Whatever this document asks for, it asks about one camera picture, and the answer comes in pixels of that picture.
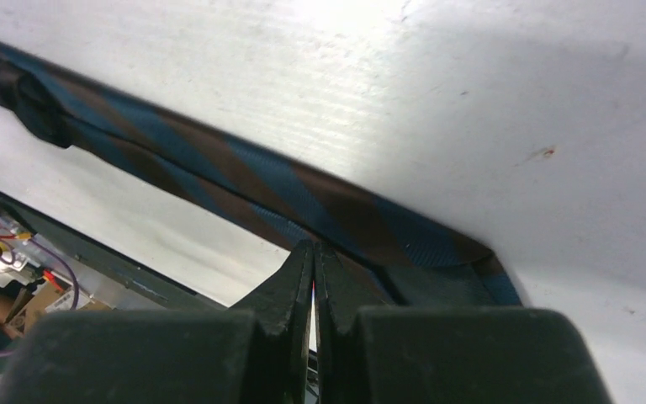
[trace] white table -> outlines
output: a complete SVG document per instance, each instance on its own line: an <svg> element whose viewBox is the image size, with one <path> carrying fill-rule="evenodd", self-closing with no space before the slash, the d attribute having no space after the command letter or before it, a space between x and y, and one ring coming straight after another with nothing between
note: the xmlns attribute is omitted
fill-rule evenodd
<svg viewBox="0 0 646 404"><path fill-rule="evenodd" d="M0 0L0 40L480 239L646 403L646 1ZM0 115L0 190L57 220L225 304L283 261Z"/></svg>

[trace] folded fabric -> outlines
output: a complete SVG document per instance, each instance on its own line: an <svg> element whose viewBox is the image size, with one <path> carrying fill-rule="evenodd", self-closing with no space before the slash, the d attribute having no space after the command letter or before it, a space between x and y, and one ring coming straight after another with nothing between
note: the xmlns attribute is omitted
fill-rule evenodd
<svg viewBox="0 0 646 404"><path fill-rule="evenodd" d="M401 268L469 266L496 304L520 303L494 253L479 242L342 179L4 44L0 105L41 140L87 150L280 247L306 238L329 242L381 298L402 293L386 268L400 276Z"/></svg>

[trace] white surface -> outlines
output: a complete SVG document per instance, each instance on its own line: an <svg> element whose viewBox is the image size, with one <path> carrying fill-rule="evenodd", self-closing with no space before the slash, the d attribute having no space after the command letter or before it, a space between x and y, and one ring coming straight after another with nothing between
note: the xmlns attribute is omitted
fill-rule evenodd
<svg viewBox="0 0 646 404"><path fill-rule="evenodd" d="M617 402L646 403L646 1L0 0L0 40L486 242ZM226 259L257 242L177 234L165 196L8 125L0 145L43 158L0 189L208 295L256 283L257 260ZM185 276L200 248L205 279Z"/></svg>

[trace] cardboard box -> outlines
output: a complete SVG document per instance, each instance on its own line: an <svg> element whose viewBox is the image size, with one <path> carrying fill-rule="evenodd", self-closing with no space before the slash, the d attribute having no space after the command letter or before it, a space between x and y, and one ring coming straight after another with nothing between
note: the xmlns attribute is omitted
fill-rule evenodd
<svg viewBox="0 0 646 404"><path fill-rule="evenodd" d="M46 284L38 294L36 294L19 313L14 316L8 327L14 330L18 335L23 336L31 327L48 313L55 311L68 310L73 302L73 290L69 289L62 292L56 289L52 284ZM78 307L81 310L109 310L105 304L90 299L83 293L78 298Z"/></svg>

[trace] purple cable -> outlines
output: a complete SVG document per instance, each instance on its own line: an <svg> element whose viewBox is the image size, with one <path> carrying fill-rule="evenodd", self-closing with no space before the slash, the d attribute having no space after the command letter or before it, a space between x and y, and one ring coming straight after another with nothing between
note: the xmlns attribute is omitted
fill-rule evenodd
<svg viewBox="0 0 646 404"><path fill-rule="evenodd" d="M34 240L33 238L29 239L29 242L31 242L34 246L40 248L44 253L47 253L51 257L53 257L60 265L62 265L63 268L66 269L68 272L68 276L71 277L71 282L73 283L73 303L71 304L70 310L76 310L77 309L77 303L78 303L78 297L80 297L80 285L77 282L76 279L76 274L73 272L73 269L71 268L70 265L61 257L58 257L58 254L55 252L52 252L50 249L43 247L39 242ZM0 358L4 358L9 356L10 354L13 354L13 351L8 351L8 350L0 350Z"/></svg>

